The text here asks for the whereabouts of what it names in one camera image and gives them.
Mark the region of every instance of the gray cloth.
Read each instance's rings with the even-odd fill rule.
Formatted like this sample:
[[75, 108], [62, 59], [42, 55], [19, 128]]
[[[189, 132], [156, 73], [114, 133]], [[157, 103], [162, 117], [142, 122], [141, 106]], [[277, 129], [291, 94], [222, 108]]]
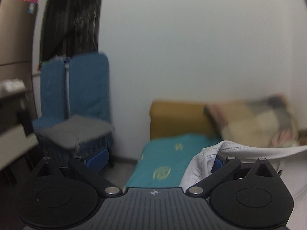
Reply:
[[80, 148], [80, 145], [111, 133], [114, 126], [108, 122], [74, 115], [70, 119], [41, 130], [39, 135], [48, 138], [65, 149]]

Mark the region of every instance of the white cloth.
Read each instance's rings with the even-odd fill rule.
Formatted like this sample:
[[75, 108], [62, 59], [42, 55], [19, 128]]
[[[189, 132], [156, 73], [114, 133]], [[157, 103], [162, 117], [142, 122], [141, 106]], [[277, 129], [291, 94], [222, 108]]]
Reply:
[[287, 227], [291, 230], [307, 229], [307, 146], [291, 148], [256, 148], [222, 141], [203, 149], [188, 165], [180, 187], [185, 191], [211, 174], [216, 155], [234, 156], [243, 163], [254, 163], [259, 157], [267, 158], [280, 175], [294, 199], [294, 209]]

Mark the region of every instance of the yellow cushion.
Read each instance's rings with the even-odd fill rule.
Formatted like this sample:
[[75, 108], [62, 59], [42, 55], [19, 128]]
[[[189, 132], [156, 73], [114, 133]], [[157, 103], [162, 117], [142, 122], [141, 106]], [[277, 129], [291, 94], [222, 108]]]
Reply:
[[184, 133], [218, 135], [212, 121], [204, 114], [205, 103], [154, 101], [150, 108], [150, 139]]

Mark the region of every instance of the yellow pattern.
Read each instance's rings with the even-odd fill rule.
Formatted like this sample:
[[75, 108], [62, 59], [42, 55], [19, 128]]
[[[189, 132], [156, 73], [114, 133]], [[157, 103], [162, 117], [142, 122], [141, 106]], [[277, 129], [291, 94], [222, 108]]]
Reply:
[[163, 167], [157, 168], [153, 173], [153, 179], [163, 180], [167, 178], [170, 173], [171, 173], [170, 167], [163, 166]]
[[177, 151], [177, 150], [182, 150], [182, 149], [183, 149], [183, 146], [182, 146], [181, 143], [175, 145], [175, 150], [176, 150], [176, 151]]
[[143, 160], [144, 159], [144, 155], [142, 154], [141, 156], [140, 156], [140, 158], [138, 159], [138, 163], [141, 161], [141, 160]]

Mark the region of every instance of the circular pad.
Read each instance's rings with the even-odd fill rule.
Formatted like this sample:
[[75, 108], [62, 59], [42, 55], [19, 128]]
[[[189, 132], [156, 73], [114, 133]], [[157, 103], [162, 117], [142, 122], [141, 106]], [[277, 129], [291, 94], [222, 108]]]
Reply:
[[20, 189], [16, 210], [20, 219], [34, 228], [63, 229], [91, 216], [98, 201], [94, 188], [84, 182], [42, 176]]
[[238, 202], [248, 208], [262, 208], [269, 205], [272, 201], [270, 193], [258, 188], [242, 189], [237, 192], [236, 196]]
[[282, 226], [291, 215], [293, 200], [286, 188], [269, 179], [254, 176], [225, 182], [212, 191], [210, 205], [219, 217], [244, 229]]

